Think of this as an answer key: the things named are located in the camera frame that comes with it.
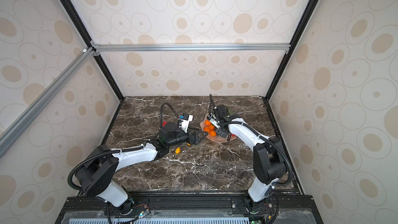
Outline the pink scalloped fruit bowl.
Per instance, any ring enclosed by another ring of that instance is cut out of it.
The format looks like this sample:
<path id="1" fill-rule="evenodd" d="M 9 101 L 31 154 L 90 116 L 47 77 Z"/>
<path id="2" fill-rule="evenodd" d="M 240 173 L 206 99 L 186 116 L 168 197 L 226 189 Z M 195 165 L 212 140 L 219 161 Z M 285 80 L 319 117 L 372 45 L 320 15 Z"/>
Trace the pink scalloped fruit bowl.
<path id="1" fill-rule="evenodd" d="M 203 121 L 200 123 L 200 127 L 201 127 L 202 131 L 204 131 L 204 128 L 206 127 L 205 120 L 208 120 L 207 117 L 208 117 L 208 114 L 205 115 Z M 233 135 L 233 134 L 229 134 L 229 136 L 227 138 L 222 138 L 220 136 L 215 136 L 215 137 L 212 137 L 210 135 L 207 136 L 208 140 L 215 142 L 215 143 L 227 143 L 230 141 L 234 141 L 236 138 L 237 138 L 237 136 Z"/>

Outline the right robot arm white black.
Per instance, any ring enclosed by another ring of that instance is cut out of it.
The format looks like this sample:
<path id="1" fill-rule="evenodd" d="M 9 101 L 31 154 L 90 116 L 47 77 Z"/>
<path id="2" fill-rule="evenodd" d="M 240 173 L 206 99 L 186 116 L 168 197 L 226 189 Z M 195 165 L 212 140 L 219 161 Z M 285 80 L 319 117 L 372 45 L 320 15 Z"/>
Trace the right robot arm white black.
<path id="1" fill-rule="evenodd" d="M 214 126 L 209 135 L 226 140 L 235 135 L 253 152 L 255 179 L 247 191 L 246 207 L 256 213 L 277 185 L 288 186 L 292 182 L 292 165 L 280 139 L 263 135 L 244 119 L 230 113 L 225 105 L 217 106 L 211 94 L 209 100 L 205 125 Z"/>

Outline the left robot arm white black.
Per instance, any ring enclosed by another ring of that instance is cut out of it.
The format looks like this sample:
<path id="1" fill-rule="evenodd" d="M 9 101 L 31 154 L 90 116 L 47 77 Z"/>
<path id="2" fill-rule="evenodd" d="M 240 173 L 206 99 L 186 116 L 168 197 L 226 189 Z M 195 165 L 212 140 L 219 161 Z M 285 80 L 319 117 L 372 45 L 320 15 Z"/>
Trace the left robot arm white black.
<path id="1" fill-rule="evenodd" d="M 193 117 L 188 114 L 176 115 L 175 121 L 163 121 L 165 106 L 170 104 L 164 102 L 161 105 L 159 131 L 153 138 L 128 148 L 98 146 L 71 170 L 67 178 L 68 185 L 87 197 L 99 197 L 116 208 L 131 207 L 133 199 L 123 187 L 114 182 L 115 172 L 138 163 L 159 160 L 175 145 L 198 145 L 208 135 L 206 131 L 189 127 Z"/>

